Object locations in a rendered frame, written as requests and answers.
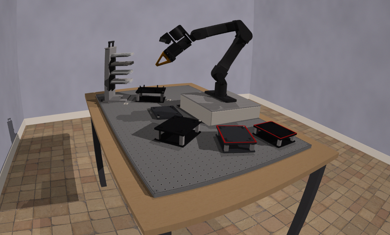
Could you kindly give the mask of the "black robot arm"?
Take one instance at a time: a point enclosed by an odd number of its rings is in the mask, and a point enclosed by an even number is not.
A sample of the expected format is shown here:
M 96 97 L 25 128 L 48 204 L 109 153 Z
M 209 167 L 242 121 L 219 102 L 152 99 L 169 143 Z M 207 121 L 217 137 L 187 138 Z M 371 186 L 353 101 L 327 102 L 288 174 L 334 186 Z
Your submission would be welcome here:
M 236 35 L 232 45 L 229 47 L 220 62 L 218 62 L 218 64 L 215 65 L 211 71 L 212 78 L 217 81 L 215 82 L 215 89 L 204 91 L 207 95 L 217 98 L 223 102 L 230 103 L 237 102 L 237 100 L 227 95 L 227 82 L 225 77 L 227 76 L 227 72 L 230 66 L 236 59 L 241 49 L 253 38 L 253 34 L 241 20 L 234 20 L 232 22 L 195 29 L 191 32 L 190 35 L 181 25 L 178 25 L 169 32 L 173 38 L 168 33 L 165 33 L 162 37 L 160 37 L 159 41 L 165 42 L 165 44 L 170 44 L 172 40 L 173 44 L 168 47 L 168 50 L 172 54 L 180 47 L 183 50 L 190 47 L 192 43 L 191 41 L 194 42 L 196 40 L 205 39 L 210 36 L 233 31 L 236 31 Z M 191 40 L 186 36 L 186 34 Z M 182 38 L 183 36 L 184 38 Z M 173 39 L 175 39 L 175 41 L 180 39 L 181 40 L 178 41 L 177 45 Z

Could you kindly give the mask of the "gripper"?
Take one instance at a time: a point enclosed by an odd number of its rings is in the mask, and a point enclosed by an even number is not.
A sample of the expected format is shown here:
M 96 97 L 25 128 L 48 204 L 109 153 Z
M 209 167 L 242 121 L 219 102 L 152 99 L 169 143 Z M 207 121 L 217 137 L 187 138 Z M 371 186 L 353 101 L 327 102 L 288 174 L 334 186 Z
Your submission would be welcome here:
M 164 64 L 167 64 L 167 63 L 171 63 L 173 62 L 175 59 L 176 59 L 176 56 L 178 56 L 181 52 L 183 52 L 183 49 L 181 49 L 181 47 L 179 49 L 177 49 L 175 52 L 173 52 L 171 54 L 171 52 L 168 50 L 168 49 L 165 49 L 160 58 L 158 59 L 158 61 L 156 62 L 156 66 L 160 66 L 160 65 L 164 65 Z M 164 56 L 164 58 L 167 60 L 165 62 L 162 62 L 162 63 L 159 63 L 159 61 L 161 60 L 161 58 Z

